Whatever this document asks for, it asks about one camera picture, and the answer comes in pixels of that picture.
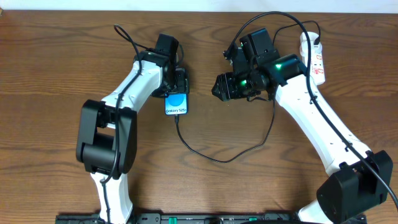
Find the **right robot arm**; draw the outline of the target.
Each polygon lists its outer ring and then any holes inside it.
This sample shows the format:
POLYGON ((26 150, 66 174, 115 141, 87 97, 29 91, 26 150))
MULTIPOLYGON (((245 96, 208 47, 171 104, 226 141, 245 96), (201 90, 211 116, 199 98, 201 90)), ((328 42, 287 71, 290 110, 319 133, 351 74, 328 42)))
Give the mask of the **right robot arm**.
POLYGON ((227 55, 232 72, 216 78, 212 94, 221 101, 250 98, 266 91, 285 109, 318 153, 327 180, 316 199, 301 208, 298 219, 308 223, 344 223, 397 196, 390 188, 392 159, 361 142, 339 119, 318 91, 311 58, 295 54, 227 55))

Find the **blue Galaxy smartphone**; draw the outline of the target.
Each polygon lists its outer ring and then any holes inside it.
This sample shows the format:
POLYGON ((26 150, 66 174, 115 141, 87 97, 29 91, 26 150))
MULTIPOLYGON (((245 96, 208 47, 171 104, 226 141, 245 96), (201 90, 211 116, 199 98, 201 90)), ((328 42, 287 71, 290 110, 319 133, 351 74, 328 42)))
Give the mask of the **blue Galaxy smartphone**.
POLYGON ((165 114, 187 114, 188 113, 188 95, 186 93, 179 93, 169 95, 165 99, 165 114))

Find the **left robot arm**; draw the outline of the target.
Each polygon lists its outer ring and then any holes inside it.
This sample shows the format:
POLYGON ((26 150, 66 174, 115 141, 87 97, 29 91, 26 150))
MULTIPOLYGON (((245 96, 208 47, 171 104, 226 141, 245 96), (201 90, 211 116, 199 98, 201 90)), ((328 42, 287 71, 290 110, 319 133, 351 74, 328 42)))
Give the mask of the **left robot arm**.
POLYGON ((105 223, 127 223, 133 211, 127 174, 137 153, 137 114, 151 96, 185 93, 187 75, 176 52, 144 50, 119 86, 81 109, 76 159, 94 180, 105 223))

